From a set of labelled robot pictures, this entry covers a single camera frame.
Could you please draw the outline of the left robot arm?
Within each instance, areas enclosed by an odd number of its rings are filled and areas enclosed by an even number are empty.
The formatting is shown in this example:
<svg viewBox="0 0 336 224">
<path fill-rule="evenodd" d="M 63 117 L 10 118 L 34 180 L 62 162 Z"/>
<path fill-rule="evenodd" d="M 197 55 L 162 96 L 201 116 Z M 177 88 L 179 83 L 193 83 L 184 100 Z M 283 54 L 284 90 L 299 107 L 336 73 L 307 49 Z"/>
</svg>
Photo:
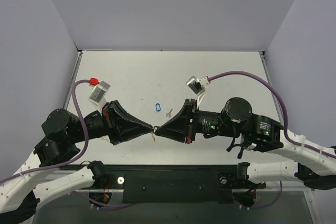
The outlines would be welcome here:
<svg viewBox="0 0 336 224">
<path fill-rule="evenodd" d="M 45 137 L 26 162 L 1 180 L 1 223 L 22 223 L 48 202 L 77 189 L 106 188 L 110 175 L 103 162 L 92 161 L 77 172 L 44 183 L 57 169 L 79 159 L 89 140 L 108 136 L 113 145 L 152 132 L 153 127 L 130 115 L 118 101 L 106 103 L 101 112 L 86 117 L 56 109 L 42 124 Z"/>
</svg>

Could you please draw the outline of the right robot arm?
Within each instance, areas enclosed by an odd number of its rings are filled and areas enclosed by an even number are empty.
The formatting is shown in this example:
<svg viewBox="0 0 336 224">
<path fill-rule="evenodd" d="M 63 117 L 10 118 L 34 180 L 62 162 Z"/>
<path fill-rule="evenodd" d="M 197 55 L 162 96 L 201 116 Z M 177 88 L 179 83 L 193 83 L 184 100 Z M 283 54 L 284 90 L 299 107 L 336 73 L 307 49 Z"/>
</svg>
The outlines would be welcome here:
<svg viewBox="0 0 336 224">
<path fill-rule="evenodd" d="M 220 112 L 202 111 L 194 99 L 185 100 L 181 110 L 162 126 L 154 127 L 154 134 L 177 142 L 190 144 L 196 134 L 205 139 L 231 137 L 230 152 L 238 147 L 237 157 L 245 151 L 276 154 L 283 162 L 237 165 L 235 182 L 241 187 L 250 183 L 298 181 L 318 190 L 335 188 L 335 147 L 322 147 L 303 135 L 286 132 L 281 123 L 252 112 L 243 98 L 229 99 Z"/>
</svg>

